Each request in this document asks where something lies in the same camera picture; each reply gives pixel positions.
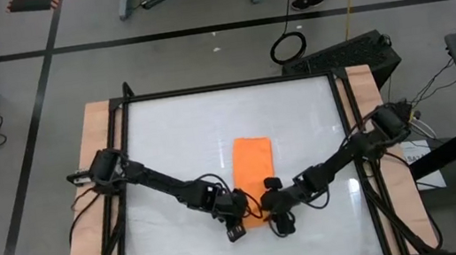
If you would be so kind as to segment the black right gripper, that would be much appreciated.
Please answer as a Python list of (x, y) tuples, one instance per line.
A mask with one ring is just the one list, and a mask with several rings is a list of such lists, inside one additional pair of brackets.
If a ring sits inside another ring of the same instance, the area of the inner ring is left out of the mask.
[(291, 211), (305, 201), (302, 180), (293, 178), (293, 185), (284, 188), (277, 177), (267, 177), (263, 182), (267, 191), (261, 196), (261, 210), (265, 211), (269, 227), (277, 236), (295, 233), (296, 218)]

